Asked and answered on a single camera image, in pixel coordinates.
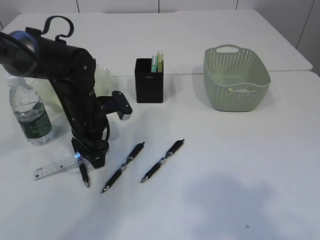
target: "basket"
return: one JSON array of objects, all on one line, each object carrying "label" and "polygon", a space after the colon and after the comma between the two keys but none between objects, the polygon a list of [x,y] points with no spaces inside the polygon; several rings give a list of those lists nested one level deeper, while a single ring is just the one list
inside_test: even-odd
[{"label": "basket", "polygon": [[[235,51],[221,52],[225,47]],[[211,105],[226,112],[254,110],[270,85],[269,73],[260,58],[253,51],[234,45],[205,51],[203,78]]]}]

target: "plastic water bottle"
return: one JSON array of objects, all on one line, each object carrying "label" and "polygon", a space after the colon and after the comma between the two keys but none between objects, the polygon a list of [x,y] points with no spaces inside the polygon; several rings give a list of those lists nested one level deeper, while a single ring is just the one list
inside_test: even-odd
[{"label": "plastic water bottle", "polygon": [[45,105],[24,77],[6,75],[10,87],[9,100],[27,141],[42,146],[55,138]]}]

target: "robotic arm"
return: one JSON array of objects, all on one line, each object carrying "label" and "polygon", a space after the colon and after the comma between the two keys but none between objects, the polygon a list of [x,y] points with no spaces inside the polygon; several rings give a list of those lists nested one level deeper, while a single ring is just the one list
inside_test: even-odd
[{"label": "robotic arm", "polygon": [[[69,33],[57,35],[55,40],[41,37],[48,32],[54,18],[65,19],[70,25]],[[0,32],[0,64],[14,76],[50,81],[71,125],[75,152],[94,168],[100,168],[105,165],[109,149],[106,114],[117,112],[121,120],[126,120],[132,108],[120,91],[114,91],[112,96],[96,97],[96,60],[87,50],[69,46],[60,39],[70,37],[73,32],[73,23],[64,16],[49,17],[43,31],[26,27],[25,31],[14,31],[10,35]]]}]

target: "bottle cap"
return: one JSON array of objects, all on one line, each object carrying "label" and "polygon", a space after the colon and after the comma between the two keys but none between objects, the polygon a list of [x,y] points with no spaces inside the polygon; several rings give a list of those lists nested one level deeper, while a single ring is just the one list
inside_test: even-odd
[{"label": "bottle cap", "polygon": [[5,79],[6,79],[6,84],[9,87],[15,87],[18,85],[22,85],[26,82],[26,79],[22,76],[13,76],[10,73],[8,73],[7,75],[5,75]]}]

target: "black pen holder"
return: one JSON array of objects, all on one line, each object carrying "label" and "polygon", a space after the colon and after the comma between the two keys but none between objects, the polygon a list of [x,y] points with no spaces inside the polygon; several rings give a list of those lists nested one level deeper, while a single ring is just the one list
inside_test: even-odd
[{"label": "black pen holder", "polygon": [[138,58],[135,62],[135,93],[137,103],[164,102],[164,63],[162,72],[151,72],[151,58]]}]

